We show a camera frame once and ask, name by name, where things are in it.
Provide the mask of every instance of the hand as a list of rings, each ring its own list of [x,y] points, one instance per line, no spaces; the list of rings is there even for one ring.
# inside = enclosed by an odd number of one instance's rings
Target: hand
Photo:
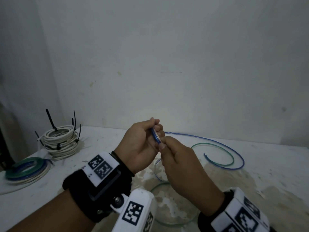
[[[148,167],[159,152],[155,147],[150,128],[154,127],[158,136],[164,137],[163,126],[153,117],[148,121],[135,123],[127,130],[115,153],[134,174]]]
[[[193,203],[203,214],[214,214],[224,194],[208,177],[194,151],[172,137],[160,138],[162,164],[173,189]]]

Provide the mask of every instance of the black bracelet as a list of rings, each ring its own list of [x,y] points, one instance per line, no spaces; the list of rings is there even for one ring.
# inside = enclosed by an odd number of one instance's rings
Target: black bracelet
[[[134,177],[133,172],[131,172],[131,171],[129,170],[129,168],[124,164],[124,162],[122,162],[122,160],[118,157],[118,155],[117,155],[114,151],[112,151],[112,152],[110,153],[110,155],[111,155],[115,160],[117,160],[117,162],[119,163],[119,165],[121,166],[121,168],[122,168],[123,171],[129,173],[131,177]]]

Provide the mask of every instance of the table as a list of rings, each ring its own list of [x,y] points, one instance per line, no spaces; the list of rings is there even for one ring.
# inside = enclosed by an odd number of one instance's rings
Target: table
[[[81,149],[74,156],[59,160],[39,181],[19,191],[0,195],[0,232],[6,231],[61,191],[65,177],[81,168],[101,151],[111,152],[126,130],[83,126]],[[172,135],[192,146],[200,139]],[[238,186],[268,216],[279,231],[305,231],[309,228],[309,150],[305,147],[283,146],[235,140],[214,139],[235,149],[245,159],[242,170],[229,171],[207,163],[203,150],[195,150],[206,172],[222,190]],[[133,188],[150,190],[158,183],[153,174],[154,162],[133,179]],[[111,231],[116,214],[98,223],[94,231]],[[163,227],[155,222],[153,231],[199,231],[195,222],[183,228]]]

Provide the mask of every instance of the left hand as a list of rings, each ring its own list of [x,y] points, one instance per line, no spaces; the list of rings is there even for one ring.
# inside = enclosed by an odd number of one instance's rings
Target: left hand
[[[159,137],[164,137],[163,126],[153,117],[148,121],[135,123],[129,128],[115,153],[134,174],[148,167],[155,159],[159,149],[152,137],[150,128],[154,127]]]

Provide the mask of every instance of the white wall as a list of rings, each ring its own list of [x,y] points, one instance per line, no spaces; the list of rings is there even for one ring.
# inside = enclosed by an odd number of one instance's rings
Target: white wall
[[[0,127],[15,161],[37,150],[39,134],[64,117],[34,0],[0,0]]]
[[[36,1],[67,121],[309,145],[307,0]]]

